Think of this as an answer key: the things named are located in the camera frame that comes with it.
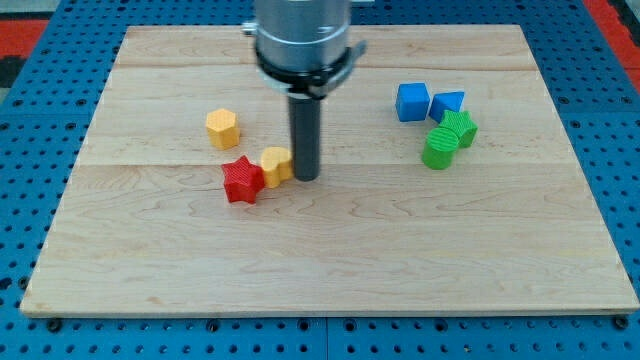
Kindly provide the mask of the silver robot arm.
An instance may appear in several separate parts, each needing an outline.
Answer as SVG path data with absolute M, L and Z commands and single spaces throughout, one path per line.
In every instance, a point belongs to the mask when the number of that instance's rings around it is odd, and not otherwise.
M 349 44 L 349 0 L 256 0 L 244 35 L 254 38 L 265 82 L 288 100 L 294 176 L 312 181 L 321 159 L 321 104 L 351 75 L 367 42 Z

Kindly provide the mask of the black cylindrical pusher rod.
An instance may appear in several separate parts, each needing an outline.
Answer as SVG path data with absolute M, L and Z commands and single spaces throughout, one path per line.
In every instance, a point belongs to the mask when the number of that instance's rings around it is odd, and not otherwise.
M 289 97 L 288 112 L 294 176 L 315 180 L 320 172 L 321 102 Z

